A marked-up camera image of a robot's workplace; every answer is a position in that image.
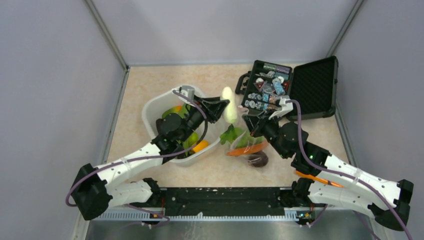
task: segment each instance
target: white plastic basket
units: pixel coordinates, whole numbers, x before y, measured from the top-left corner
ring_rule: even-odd
[[[204,98],[206,95],[196,86],[188,85],[194,88],[194,94],[196,96]],[[169,110],[170,108],[173,108],[175,106],[181,106],[183,105],[183,101],[181,101],[178,96],[172,93],[172,90],[169,90],[157,97],[152,98],[149,100],[143,107],[143,110],[141,112],[141,118],[144,122],[144,125],[147,129],[147,132],[149,136],[153,139],[158,135],[158,131],[156,130],[156,120],[160,119],[162,117],[162,114]],[[199,128],[195,131],[199,136],[203,134],[203,131],[205,129],[205,124],[202,123]],[[225,131],[225,122],[220,119],[215,124],[208,123],[207,125],[207,133],[204,137],[204,140],[206,140],[209,143],[209,146],[207,146],[205,149],[201,150],[200,152],[197,152],[189,157],[186,157],[184,159],[172,159],[170,162],[175,163],[179,166],[188,167],[198,161],[200,159],[200,156],[204,158],[206,156],[206,152],[213,152],[212,149],[215,148],[218,143],[220,142],[220,135]]]

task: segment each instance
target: green fruit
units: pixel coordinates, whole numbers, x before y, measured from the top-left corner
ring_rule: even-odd
[[[199,135],[196,132],[193,132],[186,141],[188,141],[188,144],[190,146],[193,146],[193,144],[197,143],[199,140]]]
[[[185,118],[186,113],[189,112],[190,110],[190,105],[184,103],[184,105],[182,105],[181,110],[178,112],[178,115],[183,119]]]

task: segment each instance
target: white wall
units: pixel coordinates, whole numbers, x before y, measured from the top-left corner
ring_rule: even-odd
[[[361,168],[412,181],[408,227],[424,214],[424,1],[367,1],[341,42],[337,97]],[[404,239],[396,233],[396,239]]]
[[[82,0],[0,1],[0,239],[69,239],[123,70]]]
[[[129,65],[323,58],[355,0],[94,0]]]

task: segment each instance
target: red component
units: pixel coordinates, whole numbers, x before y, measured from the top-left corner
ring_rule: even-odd
[[[160,210],[160,214],[164,214],[164,207],[165,207],[165,198],[162,197],[162,209]]]
[[[284,90],[287,92],[287,90],[289,90],[289,82],[285,81],[282,86],[284,87]]]

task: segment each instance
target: clear plastic bag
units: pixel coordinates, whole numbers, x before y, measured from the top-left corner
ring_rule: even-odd
[[[221,134],[220,143],[226,145],[225,154],[232,157],[243,157],[253,167],[263,167],[268,163],[268,156],[263,150],[269,145],[267,140],[261,137],[252,137],[242,115],[249,110],[239,106],[238,118],[234,124],[230,124],[227,130]]]

